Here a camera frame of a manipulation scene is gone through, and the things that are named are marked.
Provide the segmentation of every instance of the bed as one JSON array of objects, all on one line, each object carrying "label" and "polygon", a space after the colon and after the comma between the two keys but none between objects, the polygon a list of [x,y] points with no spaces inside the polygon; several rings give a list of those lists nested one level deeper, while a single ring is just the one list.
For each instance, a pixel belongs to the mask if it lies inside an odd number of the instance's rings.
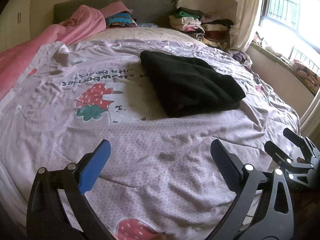
[{"label": "bed", "polygon": [[[144,50],[201,58],[231,75],[246,97],[236,110],[168,118],[141,68]],[[0,201],[14,221],[25,226],[38,168],[77,163],[107,139],[111,157],[86,198],[120,240],[144,239],[145,231],[205,239],[235,198],[210,156],[211,142],[218,138],[243,163],[271,171],[264,143],[290,154],[282,132],[299,133],[296,112],[258,75],[165,28],[112,29],[69,46],[43,45],[0,109]],[[63,192],[61,199],[77,228]],[[145,231],[136,236],[136,227]]]}]

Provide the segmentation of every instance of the headboard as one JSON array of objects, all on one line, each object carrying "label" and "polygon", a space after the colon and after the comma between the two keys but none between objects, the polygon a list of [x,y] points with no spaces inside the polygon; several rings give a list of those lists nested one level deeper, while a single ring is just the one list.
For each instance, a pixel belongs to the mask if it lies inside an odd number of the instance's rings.
[{"label": "headboard", "polygon": [[[70,0],[53,6],[54,22],[68,19],[82,4],[101,9],[118,0]],[[160,27],[169,27],[168,16],[173,14],[179,0],[122,0],[128,9],[133,10],[133,19],[137,23],[154,23]]]}]

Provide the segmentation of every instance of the window frame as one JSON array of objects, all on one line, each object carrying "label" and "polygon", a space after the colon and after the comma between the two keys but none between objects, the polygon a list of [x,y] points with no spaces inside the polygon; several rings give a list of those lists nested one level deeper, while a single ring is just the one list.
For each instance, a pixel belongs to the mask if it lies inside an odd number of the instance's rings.
[{"label": "window frame", "polygon": [[[311,42],[307,41],[306,39],[304,39],[300,34],[299,34],[299,23],[300,23],[300,15],[301,15],[301,5],[299,5],[299,17],[298,17],[298,23],[297,23],[297,30],[285,25],[284,23],[282,22],[279,22],[275,19],[272,19],[270,17],[268,17],[268,11],[269,11],[269,4],[270,4],[270,0],[263,0],[262,1],[262,8],[261,8],[261,16],[260,16],[260,21],[259,21],[259,26],[261,26],[262,24],[262,21],[263,19],[267,19],[269,21],[272,21],[280,26],[283,26],[285,28],[287,28],[288,30],[294,32],[297,37],[299,39],[301,39],[303,42],[305,42],[306,44],[308,44],[311,48],[313,48],[317,53],[320,54],[320,48],[315,46],[314,44],[312,44]],[[289,58],[291,57],[292,55],[292,52],[293,52],[293,49],[294,49],[294,46],[292,46],[292,49],[291,49],[291,52],[290,52],[290,55],[289,55]]]}]

